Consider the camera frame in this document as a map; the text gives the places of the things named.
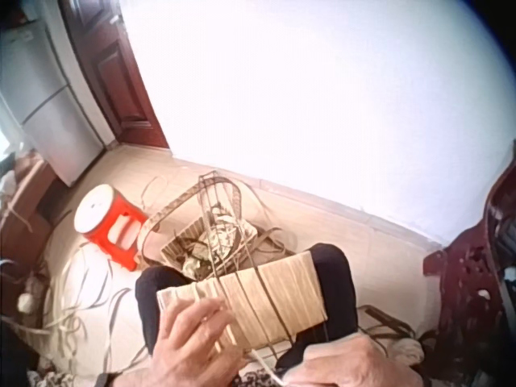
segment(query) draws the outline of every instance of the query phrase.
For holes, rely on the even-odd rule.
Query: white refrigerator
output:
[[[41,21],[0,35],[0,93],[34,148],[68,186],[101,153]]]

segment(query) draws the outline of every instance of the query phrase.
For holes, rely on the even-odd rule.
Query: white wall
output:
[[[65,22],[61,17],[57,0],[41,0],[37,5],[41,17],[47,24],[57,56],[66,77],[69,79],[72,90],[77,96],[78,102],[84,109],[100,140],[105,145],[110,144],[114,141],[113,132],[82,75],[72,44],[68,38]]]
[[[460,2],[126,0],[123,17],[181,159],[441,243],[510,159],[514,75]]]

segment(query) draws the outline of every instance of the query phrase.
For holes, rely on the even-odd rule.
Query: hand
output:
[[[224,301],[177,299],[162,315],[160,331],[145,385],[160,387],[226,387],[244,365],[243,351],[215,342],[234,321]]]
[[[410,368],[387,359],[365,335],[356,334],[305,350],[303,362],[285,374],[288,385],[339,387],[419,387]]]

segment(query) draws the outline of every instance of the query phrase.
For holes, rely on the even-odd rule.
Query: person's knee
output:
[[[136,300],[140,301],[150,293],[156,294],[158,290],[157,277],[161,267],[146,268],[136,280],[135,284],[135,296]]]
[[[310,248],[312,260],[315,264],[329,264],[349,270],[349,262],[344,252],[329,243],[317,243]]]
[[[135,284],[135,296],[138,302],[152,297],[156,299],[158,290],[189,284],[190,281],[169,266],[146,268]]]

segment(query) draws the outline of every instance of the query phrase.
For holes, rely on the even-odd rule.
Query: woven basket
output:
[[[174,235],[173,238],[171,238],[170,241],[161,248],[161,262],[157,261],[155,258],[153,259],[150,256],[145,255],[145,241],[149,233],[152,230],[156,229],[160,225],[160,223],[163,220],[165,220],[168,216],[173,214],[173,212],[177,208],[182,206],[186,201],[197,195],[199,192],[215,185],[230,185],[233,187],[231,194],[228,194],[231,203],[231,211],[219,207],[217,209],[218,214],[210,216],[210,223],[212,226],[214,226],[214,218],[217,217],[217,224],[220,224],[220,216],[228,217],[229,214],[232,214],[233,217],[231,218],[233,219],[233,221],[238,222],[239,228],[243,230],[243,237],[235,237],[235,243],[233,243],[231,246],[231,254],[227,256],[223,255],[222,259],[223,263],[227,264],[226,270],[228,273],[238,269],[238,267],[235,268],[235,265],[232,264],[232,261],[236,261],[238,264],[241,260],[248,256],[248,250],[245,248],[244,245],[247,244],[249,250],[252,251],[252,247],[254,242],[256,241],[258,232],[254,226],[242,219],[242,195],[240,193],[239,187],[233,181],[220,176],[205,178],[203,181],[197,183],[196,185],[193,185],[192,187],[187,189],[183,194],[181,194],[178,198],[171,201],[167,206],[162,208],[160,211],[156,212],[152,217],[150,217],[147,220],[147,222],[145,222],[145,224],[140,229],[137,239],[137,246],[140,258],[143,258],[148,263],[154,260],[156,264],[166,264],[171,268],[174,268],[177,271],[182,272],[183,264],[185,262],[185,241],[187,241],[188,243],[196,241],[205,231],[205,220],[202,216],[197,218],[190,225],[188,225],[187,228],[181,231],[179,235]],[[222,270],[222,273],[225,273],[223,266],[220,266],[220,270]],[[200,281],[204,278],[208,278],[211,276],[213,276],[213,270],[212,268],[209,268],[206,270],[205,273],[197,275],[197,278],[193,278],[193,276],[187,277],[190,277],[195,281]]]
[[[232,253],[230,255],[224,256],[223,258],[223,264],[226,265],[226,270],[229,273],[235,271],[236,269],[233,265],[234,261],[240,262],[247,257],[247,252],[244,245],[247,244],[248,248],[251,248],[258,234],[256,228],[249,222],[240,219],[239,223],[242,227],[243,233],[245,234],[245,238],[242,238],[238,242],[238,246],[233,246]],[[189,244],[189,242],[192,243],[191,241],[199,240],[204,232],[204,222],[202,217],[199,217],[197,220],[188,225],[179,235],[172,238],[161,248],[161,257],[165,262],[168,262],[171,267],[182,272],[183,264],[185,263],[186,245]],[[224,273],[222,264],[218,266],[217,273]],[[212,277],[213,269],[210,265],[207,265],[206,270],[200,271],[197,277],[188,275],[187,273],[183,274],[192,280],[201,281],[205,278]]]

